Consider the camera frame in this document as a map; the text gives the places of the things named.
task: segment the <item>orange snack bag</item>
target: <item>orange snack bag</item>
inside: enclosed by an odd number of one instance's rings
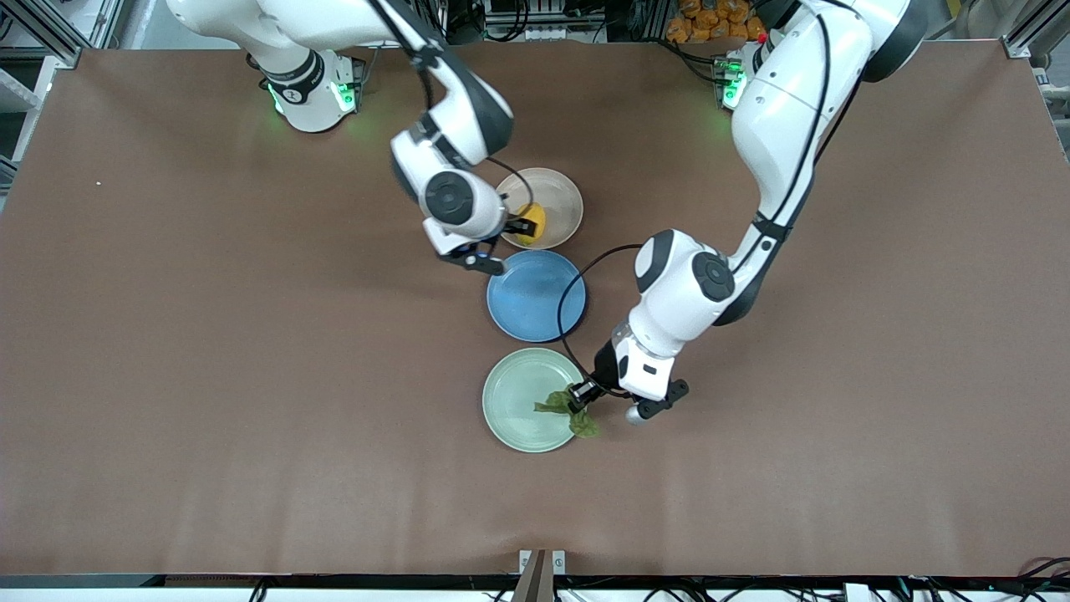
[[[693,18],[702,10],[702,0],[679,0],[679,12],[687,18]]]
[[[762,25],[762,19],[758,17],[747,19],[747,40],[758,40],[763,33],[765,33],[765,26]]]
[[[702,29],[713,29],[719,20],[717,11],[699,11],[699,14],[694,17],[694,26]]]

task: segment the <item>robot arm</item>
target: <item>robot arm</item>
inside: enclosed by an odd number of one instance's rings
[[[571,389],[574,412],[621,388],[636,399],[628,418],[640,423],[687,393],[686,383],[670,381],[676,356],[710,326],[750,311],[810,191],[831,118],[878,57],[883,78],[924,35],[923,15],[919,27],[918,9],[903,0],[781,4],[784,14],[766,20],[783,28],[779,43],[745,48],[735,63],[746,86],[735,87],[733,140],[761,194],[743,242],[732,254],[679,230],[645,242],[635,264],[639,304],[596,356],[591,379]]]
[[[248,50],[276,108],[306,132],[330,128],[355,109],[352,96],[340,93],[353,80],[352,61],[333,49],[396,41],[422,78],[429,73],[446,89],[441,102],[391,141],[394,172],[424,212],[424,230],[439,257],[501,273],[502,262],[478,244],[503,231],[533,232],[531,221],[510,216],[494,187],[471,172],[508,143],[509,106],[403,0],[168,0],[168,5],[195,32]]]

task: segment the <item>wire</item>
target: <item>wire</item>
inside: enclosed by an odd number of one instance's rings
[[[507,31],[505,35],[503,35],[502,37],[494,37],[493,35],[487,33],[485,30],[484,36],[487,37],[487,40],[493,40],[494,42],[513,42],[514,40],[519,37],[521,33],[524,32],[524,29],[528,28],[528,19],[531,16],[531,6],[528,4],[528,0],[513,0],[513,1],[516,2],[517,5],[517,18],[516,20],[513,21],[513,26],[509,27],[509,31]],[[520,22],[521,6],[523,7],[524,12],[523,24]]]
[[[707,59],[707,58],[704,58],[704,57],[698,57],[696,55],[690,55],[688,52],[685,52],[684,50],[681,50],[678,46],[670,44],[669,42],[667,42],[664,40],[661,40],[660,37],[644,37],[644,38],[640,40],[640,42],[654,42],[658,46],[661,46],[662,48],[664,48],[664,49],[669,50],[670,52],[676,55],[677,57],[679,57],[684,61],[684,65],[687,66],[688,71],[690,71],[691,73],[693,73],[696,75],[696,77],[698,77],[699,79],[702,79],[703,81],[708,81],[710,83],[725,83],[725,82],[728,82],[728,80],[723,79],[723,78],[710,77],[710,76],[702,73],[701,71],[699,71],[698,68],[696,68],[694,65],[691,64],[692,62],[696,62],[696,63],[705,64],[705,65],[713,65],[715,63],[714,59]]]
[[[416,49],[413,48],[412,44],[410,44],[406,36],[401,34],[401,30],[398,29],[397,24],[395,24],[391,16],[386,13],[386,9],[383,9],[382,4],[379,3],[379,0],[371,0],[369,4],[371,4],[371,7],[376,11],[376,14],[379,16],[379,20],[383,21],[386,29],[391,30],[391,35],[394,36],[394,41],[401,46],[401,49],[404,50],[409,60],[413,60],[416,57]],[[424,102],[427,105],[427,110],[431,110],[431,105],[434,103],[431,78],[427,74],[427,68],[424,66],[416,67],[416,75],[419,76],[419,83],[424,87]]]
[[[1066,562],[1070,562],[1070,557],[1059,556],[1058,558],[1052,558],[1051,560],[1044,562],[1043,565],[1037,567],[1036,569],[1033,569],[1031,571],[1026,571],[1021,575],[1018,575],[1018,578],[1033,577],[1046,571],[1048,569],[1051,569],[1052,567],[1064,565]]]
[[[260,577],[257,581],[257,585],[253,588],[253,593],[249,596],[249,602],[264,602],[264,599],[268,598],[268,588],[277,586],[278,580],[274,576],[266,575]]]
[[[942,585],[939,582],[937,582],[936,580],[934,580],[932,577],[929,577],[929,581],[931,581],[932,584],[935,585],[936,587],[938,587],[941,589],[946,589],[946,590],[950,591],[951,596],[954,596],[956,598],[958,598],[960,602],[974,602],[969,598],[966,598],[965,596],[963,596],[961,591],[959,591],[958,589],[956,589],[953,587],[949,587],[947,585]]]
[[[851,103],[855,101],[855,94],[858,93],[858,88],[861,83],[861,77],[855,80],[855,86],[851,89],[851,94],[847,95],[847,99],[843,103],[843,108],[840,109],[840,114],[836,115],[836,123],[832,124],[832,127],[828,130],[828,135],[825,136],[825,140],[821,142],[821,148],[817,149],[817,154],[814,155],[814,163],[821,160],[821,155],[825,153],[825,146],[828,145],[828,142],[832,141],[832,136],[836,135],[836,129],[839,128],[840,122],[843,121],[843,115],[847,114],[847,109],[851,108]]]
[[[517,213],[516,216],[517,217],[523,217],[524,215],[526,215],[528,212],[531,210],[532,205],[535,204],[535,192],[532,191],[532,185],[530,183],[528,183],[528,179],[524,177],[523,175],[521,175],[520,171],[517,171],[516,169],[509,167],[503,160],[496,159],[493,156],[488,156],[487,160],[489,160],[489,161],[493,163],[494,165],[496,165],[496,166],[505,169],[506,171],[513,173],[517,177],[520,177],[520,181],[524,184],[524,187],[528,188],[528,204],[524,204],[523,207],[520,210],[520,213]]]
[[[591,38],[592,43],[598,42],[598,34],[601,33],[602,28],[606,27],[606,22],[607,22],[607,19],[605,17],[602,17],[602,24],[598,26],[598,29],[595,30],[595,36]],[[609,32],[608,31],[606,32],[606,42],[609,42]]]
[[[442,32],[442,36],[446,36],[446,28],[442,26],[442,21],[439,20],[439,15],[434,11],[434,6],[431,4],[432,0],[424,0],[424,10],[427,11],[427,18],[431,19],[431,25],[434,29]]]
[[[676,602],[684,602],[684,599],[681,598],[679,596],[676,596],[675,591],[673,591],[671,589],[667,589],[664,587],[659,587],[657,589],[651,590],[651,592],[646,595],[646,598],[643,598],[643,602],[649,602],[651,598],[654,598],[654,595],[656,595],[658,592],[661,592],[661,591],[668,593],[669,596],[672,596],[673,599],[676,600]]]
[[[431,86],[431,76],[427,74],[426,68],[417,68],[416,75],[419,76],[419,84],[424,87],[424,104],[427,110],[431,110],[431,106],[434,104],[434,89]]]
[[[613,248],[610,248],[609,250],[602,252],[598,257],[595,257],[594,259],[591,260],[590,263],[587,263],[586,265],[583,266],[582,269],[580,269],[580,273],[576,274],[576,276],[572,277],[572,280],[569,281],[568,285],[565,287],[565,291],[561,293],[561,299],[557,300],[557,335],[561,338],[561,344],[565,346],[565,353],[568,355],[568,359],[571,360],[572,365],[575,365],[577,369],[579,369],[580,374],[583,375],[584,381],[590,381],[594,383],[596,387],[601,389],[602,393],[621,399],[628,399],[631,397],[631,395],[628,392],[616,392],[613,391],[612,388],[602,387],[600,383],[591,379],[591,373],[583,368],[583,365],[581,365],[579,360],[576,359],[576,354],[574,354],[572,349],[568,346],[568,337],[566,337],[565,326],[561,322],[561,312],[565,307],[565,298],[568,296],[568,291],[572,289],[572,285],[575,285],[580,278],[583,277],[583,274],[587,273],[587,269],[594,267],[595,265],[598,264],[599,261],[609,257],[610,254],[620,252],[622,250],[628,250],[629,248],[642,248],[642,246],[643,246],[642,244],[622,244],[621,246],[614,246]]]

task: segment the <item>brown table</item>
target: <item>brown table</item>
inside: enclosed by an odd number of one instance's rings
[[[570,175],[578,263],[679,227],[729,250],[756,186],[657,47],[482,45],[502,157]],[[288,127],[238,52],[88,51],[0,217],[0,570],[1013,574],[1070,549],[1070,169],[1028,64],[926,44],[866,86],[747,320],[646,428],[525,456],[484,379],[522,348],[388,169],[419,112]],[[480,166],[498,181],[504,173]],[[633,305],[590,275],[590,361]]]

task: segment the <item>yellow object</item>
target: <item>yellow object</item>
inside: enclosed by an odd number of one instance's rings
[[[694,18],[694,15],[698,15],[701,10],[701,0],[679,0],[679,12],[684,13],[684,16],[689,19]]]
[[[685,20],[679,17],[670,20],[669,27],[666,29],[666,40],[677,44],[687,42],[687,31],[684,30]]]
[[[717,11],[699,11],[698,16],[694,17],[694,27],[700,29],[714,29],[717,21],[720,20],[717,17]]]
[[[524,246],[530,246],[536,240],[542,237],[542,232],[546,231],[546,209],[542,209],[541,204],[533,200],[531,206],[521,209],[520,212],[523,214],[524,219],[535,222],[535,235],[517,234],[517,242]]]

